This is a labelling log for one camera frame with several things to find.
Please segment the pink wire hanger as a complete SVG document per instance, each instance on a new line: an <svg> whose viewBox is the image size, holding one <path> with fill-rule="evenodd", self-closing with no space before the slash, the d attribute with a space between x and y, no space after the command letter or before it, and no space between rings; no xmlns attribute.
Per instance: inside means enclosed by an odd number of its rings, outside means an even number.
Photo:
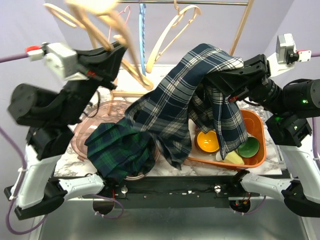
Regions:
<svg viewBox="0 0 320 240"><path fill-rule="evenodd" d="M131 7L129 5L127 5L122 11L120 11L118 13L118 16L120 16L120 18L123 20L124 22L124 26L125 28L127 27L127 23L128 23L128 20L130 18L130 15L131 15ZM109 30L108 30L108 40L110 40L111 38L111 33L116 33L116 30L115 30L115 27L113 26L109 26Z"/></svg>

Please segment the light blue wavy hanger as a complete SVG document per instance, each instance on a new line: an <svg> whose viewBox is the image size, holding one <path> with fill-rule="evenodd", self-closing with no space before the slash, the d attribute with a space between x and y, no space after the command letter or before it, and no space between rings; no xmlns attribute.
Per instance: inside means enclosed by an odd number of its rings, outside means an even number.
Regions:
<svg viewBox="0 0 320 240"><path fill-rule="evenodd" d="M145 14L146 14L146 4L139 4L139 16L138 16L138 31L139 31L139 55L140 55L140 65L141 72L146 75L145 66Z"/></svg>

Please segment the navy beige plaid skirt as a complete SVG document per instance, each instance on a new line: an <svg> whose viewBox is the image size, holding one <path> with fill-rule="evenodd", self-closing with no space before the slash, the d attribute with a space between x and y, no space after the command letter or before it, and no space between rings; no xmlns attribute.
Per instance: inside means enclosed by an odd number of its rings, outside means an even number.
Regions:
<svg viewBox="0 0 320 240"><path fill-rule="evenodd" d="M161 80L125 111L131 126L155 140L167 162L179 169L192 150L189 121L204 133L215 131L222 158L248 139L241 111L206 80L210 73L244 67L241 57L201 43L190 50Z"/></svg>

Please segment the green plaid skirt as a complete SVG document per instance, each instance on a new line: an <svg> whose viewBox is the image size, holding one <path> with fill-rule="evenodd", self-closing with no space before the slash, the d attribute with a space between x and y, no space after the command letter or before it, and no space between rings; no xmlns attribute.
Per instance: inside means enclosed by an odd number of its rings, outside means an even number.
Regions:
<svg viewBox="0 0 320 240"><path fill-rule="evenodd" d="M117 183L127 176L148 173L156 163L152 137L134 130L125 117L116 123L101 123L84 145L87 158L100 176Z"/></svg>

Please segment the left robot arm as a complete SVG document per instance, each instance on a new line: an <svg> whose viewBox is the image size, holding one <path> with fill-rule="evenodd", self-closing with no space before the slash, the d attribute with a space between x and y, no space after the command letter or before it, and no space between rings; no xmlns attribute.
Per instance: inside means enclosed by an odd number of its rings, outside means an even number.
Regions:
<svg viewBox="0 0 320 240"><path fill-rule="evenodd" d="M109 50L75 50L59 42L26 48L27 58L44 60L66 83L59 92L22 83L11 95L8 112L18 125L28 127L19 178L4 190L15 201L19 220L47 215L69 199L110 194L111 185L98 174L58 179L52 173L74 136L71 126L81 122L97 89L116 88L126 50L118 42Z"/></svg>

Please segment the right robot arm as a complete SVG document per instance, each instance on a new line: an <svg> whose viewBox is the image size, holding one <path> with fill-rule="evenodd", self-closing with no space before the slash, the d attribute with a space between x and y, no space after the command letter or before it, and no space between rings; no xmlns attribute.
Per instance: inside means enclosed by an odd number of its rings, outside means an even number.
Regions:
<svg viewBox="0 0 320 240"><path fill-rule="evenodd" d="M205 79L221 91L231 103L249 98L271 113L266 121L273 140L284 151L297 178L273 179L247 170L237 173L230 191L241 196L257 193L283 202L301 217L320 215L320 169L317 164L316 135L309 118L320 115L320 81L297 79L279 87L273 78L294 68L295 63L308 62L311 51L291 52L286 56L259 54L244 62L243 68L212 72Z"/></svg>

